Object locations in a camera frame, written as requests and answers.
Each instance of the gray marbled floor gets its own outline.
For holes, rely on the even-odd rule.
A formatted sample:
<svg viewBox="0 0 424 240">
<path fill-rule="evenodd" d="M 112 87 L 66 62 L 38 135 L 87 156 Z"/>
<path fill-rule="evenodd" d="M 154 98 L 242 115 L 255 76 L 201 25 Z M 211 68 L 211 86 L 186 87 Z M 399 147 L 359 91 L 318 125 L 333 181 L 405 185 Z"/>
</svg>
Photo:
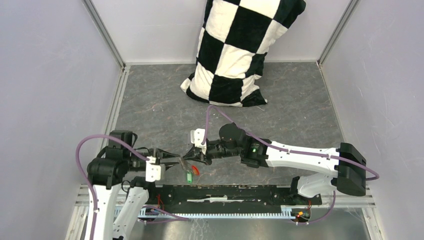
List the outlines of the gray marbled floor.
<svg viewBox="0 0 424 240">
<path fill-rule="evenodd" d="M 207 104 L 188 98 L 180 84 L 193 64 L 136 65 L 130 68 L 116 129 L 132 130 L 136 147 L 157 147 L 172 153 L 189 149 L 190 130 L 205 127 Z M 267 105 L 221 107 L 241 127 L 280 143 L 310 148 L 338 147 L 342 141 L 333 107 L 316 63 L 266 63 L 256 81 Z M 213 111 L 210 140 L 218 138 L 227 120 Z M 250 168 L 238 157 L 214 160 L 211 166 L 194 163 L 200 176 L 194 184 L 290 184 L 293 177 L 310 171 L 289 168 Z M 136 175 L 128 174 L 127 178 Z M 158 184 L 187 184 L 178 165 Z"/>
</svg>

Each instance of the checkered pillow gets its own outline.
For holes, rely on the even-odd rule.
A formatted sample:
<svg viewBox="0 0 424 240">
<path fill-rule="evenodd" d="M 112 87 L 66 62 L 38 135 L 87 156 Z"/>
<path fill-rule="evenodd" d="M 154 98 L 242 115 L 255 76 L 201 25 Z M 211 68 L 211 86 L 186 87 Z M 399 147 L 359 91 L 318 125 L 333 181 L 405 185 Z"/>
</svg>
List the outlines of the checkered pillow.
<svg viewBox="0 0 424 240">
<path fill-rule="evenodd" d="M 208 0 L 196 69 L 181 89 L 213 105 L 266 104 L 255 80 L 262 77 L 269 47 L 305 7 L 303 0 Z"/>
</svg>

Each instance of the white panel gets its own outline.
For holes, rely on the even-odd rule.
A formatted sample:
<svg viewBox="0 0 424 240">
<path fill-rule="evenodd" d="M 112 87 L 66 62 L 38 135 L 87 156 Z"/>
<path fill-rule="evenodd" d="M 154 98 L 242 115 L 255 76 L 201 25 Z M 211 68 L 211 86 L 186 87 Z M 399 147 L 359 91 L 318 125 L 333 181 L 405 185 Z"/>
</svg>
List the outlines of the white panel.
<svg viewBox="0 0 424 240">
<path fill-rule="evenodd" d="M 424 233 L 423 10 L 361 1 L 323 66 L 346 140 L 381 175 L 368 184 L 388 240 Z"/>
<path fill-rule="evenodd" d="M 196 60 L 206 0 L 93 0 L 127 63 Z M 349 0 L 305 0 L 306 10 L 270 48 L 267 61 L 317 60 Z"/>
<path fill-rule="evenodd" d="M 119 73 L 82 1 L 1 2 L 0 239 L 65 238 Z"/>
</svg>

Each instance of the metal frame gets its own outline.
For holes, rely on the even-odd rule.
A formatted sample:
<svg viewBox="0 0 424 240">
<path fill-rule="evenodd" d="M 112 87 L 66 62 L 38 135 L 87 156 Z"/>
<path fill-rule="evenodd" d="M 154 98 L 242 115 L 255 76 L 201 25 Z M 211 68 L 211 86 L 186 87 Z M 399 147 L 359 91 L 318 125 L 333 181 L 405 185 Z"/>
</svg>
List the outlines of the metal frame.
<svg viewBox="0 0 424 240">
<path fill-rule="evenodd" d="M 360 0 L 350 0 L 349 4 L 346 7 L 346 10 L 344 10 L 343 15 L 341 16 L 330 39 L 328 40 L 327 45 L 324 47 L 324 51 L 321 53 L 321 56 L 319 57 L 317 61 L 320 66 L 324 64 L 325 60 L 330 54 L 330 51 L 333 49 L 337 39 L 339 39 L 340 34 L 342 33 L 349 19 L 351 18 L 351 15 L 356 9 L 356 7 L 358 6 L 359 2 Z"/>
<path fill-rule="evenodd" d="M 109 135 L 109 133 L 112 132 L 112 130 L 114 130 L 115 126 L 117 125 L 122 99 L 124 98 L 125 87 L 127 86 L 128 75 L 130 74 L 130 68 L 131 66 L 128 65 L 123 69 L 123 72 L 119 77 L 119 81 L 116 84 L 116 91 L 113 96 L 113 102 L 110 105 L 107 122 L 103 127 L 103 133 L 105 135 Z M 108 140 L 106 138 L 103 138 L 97 148 L 97 152 L 100 151 L 100 149 L 104 148 L 107 144 Z"/>
<path fill-rule="evenodd" d="M 127 189 L 129 185 L 124 185 L 123 188 Z M 118 196 L 116 199 L 116 209 L 115 215 L 117 215 L 126 202 L 126 192 L 122 189 L 119 190 Z M 328 208 L 333 202 L 332 195 L 322 195 L 322 205 L 313 206 L 313 208 Z M 89 210 L 89 188 L 87 185 L 82 184 L 79 189 L 78 197 L 75 202 L 74 211 L 72 215 L 71 222 L 66 234 L 66 240 L 80 240 L 83 231 L 84 224 L 86 222 L 87 213 Z M 282 211 L 290 209 L 304 209 L 306 205 L 296 205 L 296 206 L 281 206 Z M 379 224 L 378 213 L 376 205 L 374 203 L 373 196 L 371 195 L 370 188 L 366 187 L 366 195 L 363 197 L 355 197 L 346 195 L 340 192 L 336 194 L 336 202 L 334 208 L 337 209 L 349 209 L 349 208 L 360 208 L 362 209 L 365 225 L 368 229 L 371 240 L 384 240 L 383 231 L 381 230 L 381 225 Z M 197 218 L 216 218 L 215 216 L 201 214 L 196 215 Z"/>
<path fill-rule="evenodd" d="M 98 31 L 100 32 L 101 36 L 103 37 L 104 41 L 106 42 L 107 46 L 112 52 L 112 55 L 115 58 L 116 62 L 121 66 L 121 68 L 125 68 L 126 64 L 124 60 L 122 59 L 117 47 L 115 46 L 114 41 L 112 41 L 112 38 L 109 35 L 109 32 L 105 27 L 105 24 L 100 18 L 99 13 L 97 12 L 96 7 L 94 6 L 92 0 L 82 0 L 82 2 L 84 3 L 88 13 L 90 14 L 91 18 L 94 21 L 95 26 L 97 27 Z"/>
</svg>

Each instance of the red object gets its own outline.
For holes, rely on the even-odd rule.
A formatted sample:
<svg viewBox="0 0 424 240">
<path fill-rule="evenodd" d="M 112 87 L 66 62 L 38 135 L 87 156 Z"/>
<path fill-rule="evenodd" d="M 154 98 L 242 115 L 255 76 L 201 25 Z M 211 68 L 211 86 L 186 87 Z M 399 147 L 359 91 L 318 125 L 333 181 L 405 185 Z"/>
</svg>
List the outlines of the red object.
<svg viewBox="0 0 424 240">
<path fill-rule="evenodd" d="M 196 166 L 191 165 L 191 168 L 193 169 L 194 175 L 196 175 L 196 176 L 199 176 L 200 175 L 200 172 L 199 172 L 199 170 L 198 170 L 198 168 Z"/>
<path fill-rule="evenodd" d="M 160 194 L 157 195 L 157 207 L 161 208 L 162 210 L 165 210 L 165 205 L 164 205 L 164 202 L 161 199 Z"/>
</svg>

